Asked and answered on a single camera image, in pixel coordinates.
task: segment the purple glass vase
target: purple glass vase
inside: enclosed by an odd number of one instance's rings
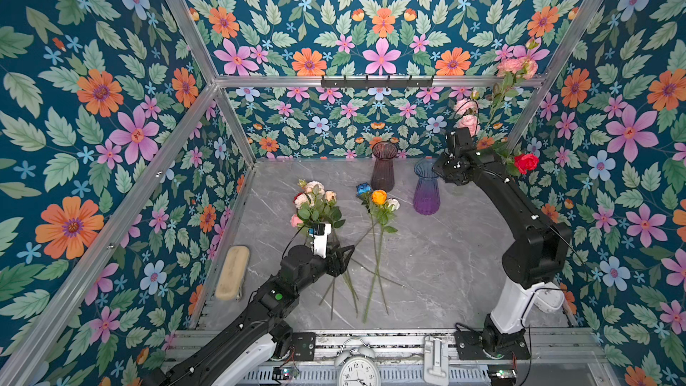
[[[391,142],[378,142],[372,148],[372,153],[376,158],[372,172],[372,189],[390,193],[395,186],[393,159],[398,156],[398,147]]]
[[[441,207],[441,196],[438,194],[438,175],[432,170],[433,159],[423,159],[414,166],[414,173],[419,177],[414,189],[414,209],[421,214],[434,214]]]

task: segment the white alarm clock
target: white alarm clock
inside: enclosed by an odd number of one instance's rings
[[[352,340],[360,340],[362,345],[344,350],[347,343]],[[381,373],[374,362],[374,356],[374,350],[362,339],[354,337],[346,340],[334,362],[336,366],[343,364],[338,374],[338,386],[380,386]]]

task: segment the red rose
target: red rose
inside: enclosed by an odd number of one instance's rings
[[[514,157],[514,165],[519,170],[519,173],[525,175],[527,171],[534,170],[538,166],[538,157],[532,153],[521,154]]]

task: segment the clock face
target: clock face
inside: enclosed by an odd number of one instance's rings
[[[364,356],[355,356],[343,364],[338,376],[338,386],[380,386],[379,368]]]

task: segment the dark red glass vase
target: dark red glass vase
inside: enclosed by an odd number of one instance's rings
[[[372,148],[372,153],[376,158],[372,172],[372,189],[390,193],[395,186],[393,159],[398,156],[398,147],[391,142],[378,142]]]

